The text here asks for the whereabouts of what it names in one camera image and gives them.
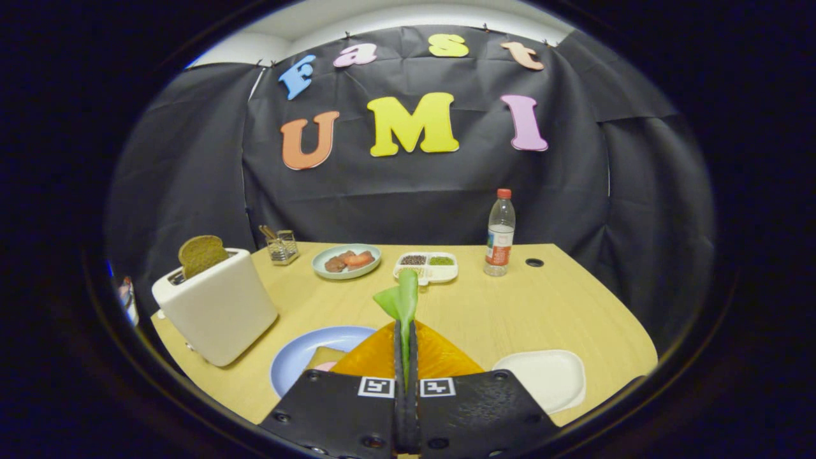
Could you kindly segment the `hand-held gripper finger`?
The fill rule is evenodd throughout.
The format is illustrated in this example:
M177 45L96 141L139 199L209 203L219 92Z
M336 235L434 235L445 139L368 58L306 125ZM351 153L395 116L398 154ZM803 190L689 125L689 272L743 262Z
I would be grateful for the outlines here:
M259 427L308 457L396 458L407 404L401 327L393 327L394 377L306 370Z
M530 455L562 428L507 370L419 378L419 334L411 323L406 445L421 458Z

